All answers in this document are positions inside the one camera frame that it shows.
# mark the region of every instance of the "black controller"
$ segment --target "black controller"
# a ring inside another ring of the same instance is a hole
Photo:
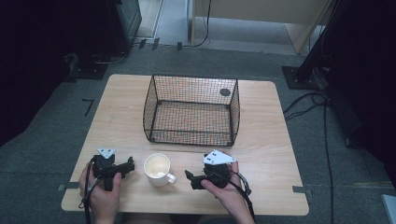
[[[223,189],[229,183],[231,179],[230,170],[227,164],[220,165],[209,165],[205,164],[204,173],[205,175],[194,176],[189,171],[184,171],[186,177],[191,181],[192,189],[205,189],[201,185],[203,179],[207,179],[212,182],[216,187]]]
[[[121,178],[125,178],[126,174],[129,174],[134,170],[134,160],[132,157],[127,162],[115,165],[115,155],[111,155],[108,159],[101,155],[95,155],[93,157],[93,175],[95,177],[101,176],[105,180],[105,190],[113,190],[113,178],[116,173],[121,173]]]

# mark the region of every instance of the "cup handle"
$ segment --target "cup handle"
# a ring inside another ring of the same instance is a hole
[[[174,175],[167,174],[166,176],[168,176],[168,182],[169,182],[169,183],[171,183],[171,184],[176,184],[177,179],[176,179],[176,177],[175,177]]]

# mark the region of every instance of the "gray carpet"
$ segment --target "gray carpet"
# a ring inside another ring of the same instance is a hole
[[[310,91],[289,90],[281,66],[299,66],[301,56],[150,46],[111,64],[103,80],[64,82],[28,129],[0,148],[0,223],[84,223],[83,212],[65,212],[57,190],[73,172],[108,77],[112,74],[174,74],[236,77],[276,84],[283,108]],[[87,112],[89,102],[94,100]],[[313,103],[306,99],[292,112]],[[310,212],[305,217],[257,216],[257,223],[331,223],[331,181],[324,141],[323,107],[287,121]],[[381,194],[396,195],[380,161],[364,149],[345,147],[331,108],[326,111],[334,185],[334,223],[389,223]]]

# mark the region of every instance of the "metal bracket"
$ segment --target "metal bracket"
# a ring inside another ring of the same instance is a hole
[[[209,165],[219,165],[236,162],[236,159],[214,149],[211,153],[207,154],[207,156],[203,158],[202,162]]]

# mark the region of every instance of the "finger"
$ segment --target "finger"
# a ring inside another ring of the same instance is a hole
[[[216,187],[212,182],[204,179],[201,181],[201,185],[202,185],[202,187],[207,189],[207,191],[209,191],[210,193],[215,195],[215,197],[217,197],[217,198],[219,197],[219,195],[220,195],[219,188]]]
[[[85,178],[87,177],[87,169],[88,169],[88,164],[84,167],[84,169],[81,172],[81,176],[79,177],[78,187],[81,190],[85,189]]]
[[[239,173],[238,161],[231,163],[231,170],[237,174]]]
[[[91,165],[90,179],[89,179],[90,184],[93,183],[94,179],[95,179],[95,176],[93,175],[93,165]]]
[[[113,178],[113,192],[120,195],[121,188],[121,173],[116,173]]]

